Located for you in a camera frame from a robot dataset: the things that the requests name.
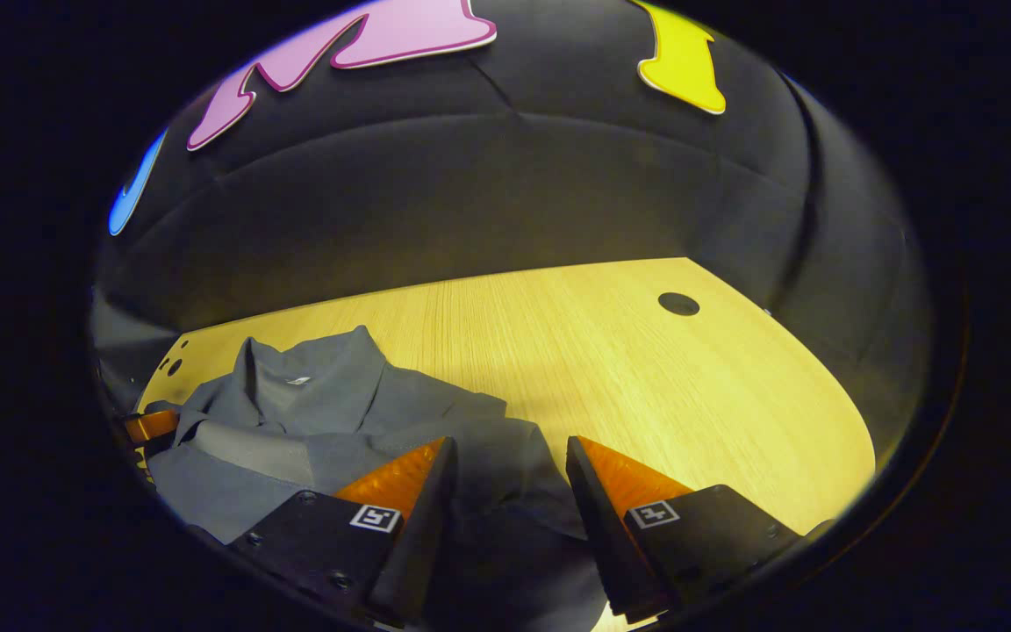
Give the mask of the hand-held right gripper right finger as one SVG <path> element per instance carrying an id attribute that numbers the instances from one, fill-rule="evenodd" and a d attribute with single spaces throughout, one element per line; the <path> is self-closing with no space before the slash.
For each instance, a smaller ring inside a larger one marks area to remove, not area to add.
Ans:
<path id="1" fill-rule="evenodd" d="M 729 485 L 699 489 L 587 437 L 566 471 L 613 614 L 693 614 L 746 584 L 802 536 Z"/>

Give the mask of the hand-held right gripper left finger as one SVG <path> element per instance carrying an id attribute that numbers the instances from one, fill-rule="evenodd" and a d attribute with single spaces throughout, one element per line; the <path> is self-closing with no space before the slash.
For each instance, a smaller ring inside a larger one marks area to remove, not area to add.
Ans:
<path id="1" fill-rule="evenodd" d="M 424 611 L 456 468 L 455 441 L 438 437 L 337 493 L 294 493 L 229 551 L 335 620 L 406 627 Z"/>

